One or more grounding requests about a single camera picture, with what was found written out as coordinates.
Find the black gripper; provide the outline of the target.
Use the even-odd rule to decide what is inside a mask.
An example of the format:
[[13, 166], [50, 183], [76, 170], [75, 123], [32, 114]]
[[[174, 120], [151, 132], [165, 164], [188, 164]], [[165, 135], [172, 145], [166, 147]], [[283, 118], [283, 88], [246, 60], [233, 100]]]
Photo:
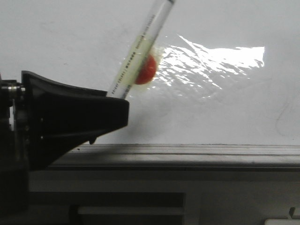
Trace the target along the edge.
[[[127, 126], [129, 102], [22, 71], [30, 169], [44, 169], [77, 146]], [[16, 80], [0, 80], [0, 219], [28, 207], [27, 161], [15, 121]]]

